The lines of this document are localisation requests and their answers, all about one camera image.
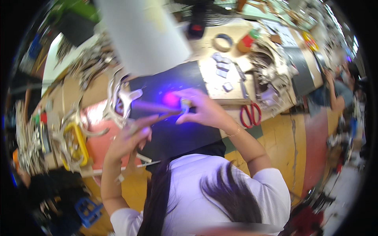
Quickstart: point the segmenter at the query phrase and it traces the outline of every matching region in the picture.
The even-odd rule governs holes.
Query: black sheet
[[[169,92],[190,87],[207,93],[197,61],[180,64],[168,71],[130,81],[131,90],[140,88],[143,90],[140,100],[162,104],[166,102],[164,99]],[[195,108],[191,108],[190,112],[195,112]],[[131,110],[130,118],[137,119],[149,115],[152,115],[152,113]],[[139,153],[154,161],[163,160],[221,139],[219,130],[216,128],[197,123],[176,125],[177,118],[178,116],[172,116],[154,124],[152,126],[152,142],[147,142],[144,149]]]
[[[293,89],[295,96],[304,96],[315,90],[310,70],[300,48],[283,47],[285,52],[293,59],[299,74],[293,76]]]

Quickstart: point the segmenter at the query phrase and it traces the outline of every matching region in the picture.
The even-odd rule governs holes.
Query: long dark hair
[[[171,178],[169,162],[160,163],[151,179],[147,181],[143,221],[137,236],[161,236],[164,219],[168,212]],[[231,222],[262,223],[259,205],[246,183],[239,176],[232,175],[232,163],[226,165],[227,180],[222,177],[224,176],[223,169],[224,166],[221,166],[217,170],[216,183],[210,183],[207,178],[201,179],[203,195]],[[223,208],[217,206],[212,199],[220,203]]]

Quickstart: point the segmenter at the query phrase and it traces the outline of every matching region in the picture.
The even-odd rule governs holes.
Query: hand
[[[133,152],[136,147],[142,150],[147,140],[151,141],[152,130],[150,126],[158,120],[159,115],[136,120],[133,125],[136,125],[138,130],[133,135],[129,134],[130,126],[124,127],[110,144],[105,160],[120,161],[122,157]]]
[[[324,74],[325,74],[325,78],[327,79],[328,83],[329,84],[333,84],[333,75],[332,73],[328,70],[328,69],[325,69],[324,70]]]
[[[188,99],[196,107],[196,113],[187,113],[181,115],[176,124],[184,122],[196,122],[202,125],[222,129],[226,133],[232,134],[238,129],[234,119],[215,101],[209,98],[201,90],[188,88],[175,91],[175,95]]]

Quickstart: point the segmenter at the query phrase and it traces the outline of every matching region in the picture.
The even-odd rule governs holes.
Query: woman's right arm
[[[264,147],[247,131],[240,127],[227,112],[198,89],[184,89],[176,95],[190,100],[196,107],[196,113],[180,116],[176,123],[196,122],[223,130],[228,135],[243,159],[247,162],[251,176],[259,170],[270,168],[270,158]]]

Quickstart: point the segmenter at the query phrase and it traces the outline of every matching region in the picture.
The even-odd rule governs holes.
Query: seated person
[[[332,111],[342,111],[353,102],[353,87],[358,79],[356,64],[349,63],[343,66],[341,72],[343,82],[335,80],[330,69],[324,69],[327,84],[311,92],[308,98],[319,106],[330,107]]]

